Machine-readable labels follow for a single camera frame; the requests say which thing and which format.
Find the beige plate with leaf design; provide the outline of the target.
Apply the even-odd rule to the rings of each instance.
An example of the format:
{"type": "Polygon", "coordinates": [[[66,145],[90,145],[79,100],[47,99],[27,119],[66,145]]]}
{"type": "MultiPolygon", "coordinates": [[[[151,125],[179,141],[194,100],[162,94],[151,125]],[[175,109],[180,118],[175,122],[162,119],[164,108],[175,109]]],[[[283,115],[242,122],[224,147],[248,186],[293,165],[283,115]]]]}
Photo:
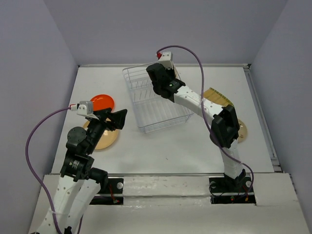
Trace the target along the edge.
{"type": "Polygon", "coordinates": [[[177,78],[178,77],[178,73],[177,73],[177,70],[176,70],[174,62],[172,62],[172,67],[173,67],[173,71],[174,71],[174,74],[175,74],[175,78],[177,78]]]}

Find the yellow bamboo-pattern rectangular plate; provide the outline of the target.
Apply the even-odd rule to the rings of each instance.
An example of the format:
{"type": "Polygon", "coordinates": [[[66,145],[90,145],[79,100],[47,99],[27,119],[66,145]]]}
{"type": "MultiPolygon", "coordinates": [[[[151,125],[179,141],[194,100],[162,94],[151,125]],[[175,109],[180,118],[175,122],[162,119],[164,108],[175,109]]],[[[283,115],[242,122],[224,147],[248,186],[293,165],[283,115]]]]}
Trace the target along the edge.
{"type": "Polygon", "coordinates": [[[211,87],[203,93],[203,96],[207,100],[222,106],[227,105],[234,106],[234,104],[229,99],[227,99],[223,94],[221,94],[219,91],[211,87]]]}

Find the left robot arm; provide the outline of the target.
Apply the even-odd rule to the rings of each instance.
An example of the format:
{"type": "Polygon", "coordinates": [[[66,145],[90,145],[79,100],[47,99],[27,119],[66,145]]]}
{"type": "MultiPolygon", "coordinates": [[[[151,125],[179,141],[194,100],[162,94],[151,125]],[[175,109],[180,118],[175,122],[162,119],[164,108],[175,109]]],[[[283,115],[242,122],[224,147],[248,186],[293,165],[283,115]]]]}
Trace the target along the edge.
{"type": "Polygon", "coordinates": [[[94,168],[92,153],[105,131],[121,130],[125,125],[127,110],[112,112],[111,108],[93,111],[84,104],[72,105],[85,117],[87,128],[74,127],[69,130],[66,142],[66,154],[60,170],[55,195],[51,195],[43,181],[37,181],[44,189],[49,209],[37,234],[78,234],[81,231],[83,215],[92,199],[104,192],[109,184],[108,173],[94,168]]]}

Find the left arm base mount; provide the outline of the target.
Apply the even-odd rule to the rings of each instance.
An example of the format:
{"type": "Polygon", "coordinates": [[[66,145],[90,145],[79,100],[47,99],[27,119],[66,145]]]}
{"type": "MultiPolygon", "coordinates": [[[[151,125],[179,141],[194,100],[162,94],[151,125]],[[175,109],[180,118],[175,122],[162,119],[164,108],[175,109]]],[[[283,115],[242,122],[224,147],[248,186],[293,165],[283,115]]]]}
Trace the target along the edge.
{"type": "Polygon", "coordinates": [[[124,179],[121,177],[108,178],[107,186],[100,189],[91,200],[90,205],[123,205],[123,184],[124,179]]]}

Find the tan round plate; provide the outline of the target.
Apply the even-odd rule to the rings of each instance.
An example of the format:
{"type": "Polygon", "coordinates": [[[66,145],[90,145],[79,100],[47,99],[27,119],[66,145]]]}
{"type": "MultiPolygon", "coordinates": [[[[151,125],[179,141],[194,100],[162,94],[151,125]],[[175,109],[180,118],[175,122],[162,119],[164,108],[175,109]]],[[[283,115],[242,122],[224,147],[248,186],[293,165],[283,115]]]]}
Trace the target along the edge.
{"type": "Polygon", "coordinates": [[[95,150],[103,150],[111,146],[118,138],[119,130],[109,131],[105,130],[98,141],[95,150]]]}

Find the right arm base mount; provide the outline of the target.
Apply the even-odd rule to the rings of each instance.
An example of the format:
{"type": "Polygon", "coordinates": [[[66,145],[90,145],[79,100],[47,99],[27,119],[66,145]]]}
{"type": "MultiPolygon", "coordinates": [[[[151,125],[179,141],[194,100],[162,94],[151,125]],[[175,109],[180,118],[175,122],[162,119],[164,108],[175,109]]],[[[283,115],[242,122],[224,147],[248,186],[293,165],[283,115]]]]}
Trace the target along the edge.
{"type": "Polygon", "coordinates": [[[209,178],[209,192],[211,203],[216,204],[256,204],[251,178],[243,179],[242,184],[237,187],[229,187],[225,184],[223,177],[209,178]]]}

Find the orange translucent plate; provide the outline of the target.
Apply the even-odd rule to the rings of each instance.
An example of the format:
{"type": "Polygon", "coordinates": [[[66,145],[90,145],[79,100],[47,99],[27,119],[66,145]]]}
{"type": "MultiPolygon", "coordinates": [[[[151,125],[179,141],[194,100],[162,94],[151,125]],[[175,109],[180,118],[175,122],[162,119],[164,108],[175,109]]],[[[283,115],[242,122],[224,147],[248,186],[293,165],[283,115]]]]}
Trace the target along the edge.
{"type": "Polygon", "coordinates": [[[111,108],[112,110],[115,107],[115,102],[113,98],[106,94],[99,94],[91,98],[91,102],[93,103],[94,111],[99,111],[107,108],[111,108]]]}

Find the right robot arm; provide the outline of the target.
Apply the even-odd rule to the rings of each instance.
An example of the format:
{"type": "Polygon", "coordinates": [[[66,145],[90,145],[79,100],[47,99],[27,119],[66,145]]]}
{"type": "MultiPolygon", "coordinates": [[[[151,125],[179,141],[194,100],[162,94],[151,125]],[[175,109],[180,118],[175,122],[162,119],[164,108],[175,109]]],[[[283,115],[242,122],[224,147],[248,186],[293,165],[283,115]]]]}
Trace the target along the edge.
{"type": "Polygon", "coordinates": [[[235,108],[207,100],[203,94],[197,94],[176,78],[174,69],[167,69],[160,63],[149,65],[146,71],[157,95],[188,108],[204,119],[210,139],[220,149],[224,164],[224,178],[216,187],[226,193],[241,188],[248,165],[241,162],[237,149],[240,126],[235,108]]]}

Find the small cream plate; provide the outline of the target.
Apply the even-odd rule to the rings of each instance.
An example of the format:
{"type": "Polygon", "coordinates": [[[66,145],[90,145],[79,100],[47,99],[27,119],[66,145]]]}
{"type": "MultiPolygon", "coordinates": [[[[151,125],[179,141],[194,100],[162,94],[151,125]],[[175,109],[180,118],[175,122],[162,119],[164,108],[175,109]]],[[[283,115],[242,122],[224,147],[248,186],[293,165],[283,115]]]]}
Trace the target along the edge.
{"type": "Polygon", "coordinates": [[[248,129],[246,124],[242,121],[242,120],[238,120],[239,123],[239,131],[238,131],[238,143],[242,143],[243,141],[245,141],[248,137],[248,129]]]}

